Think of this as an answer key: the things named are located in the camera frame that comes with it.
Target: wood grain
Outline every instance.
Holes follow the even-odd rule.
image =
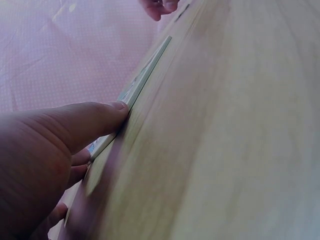
[[[60,238],[320,238],[320,2],[198,0]]]

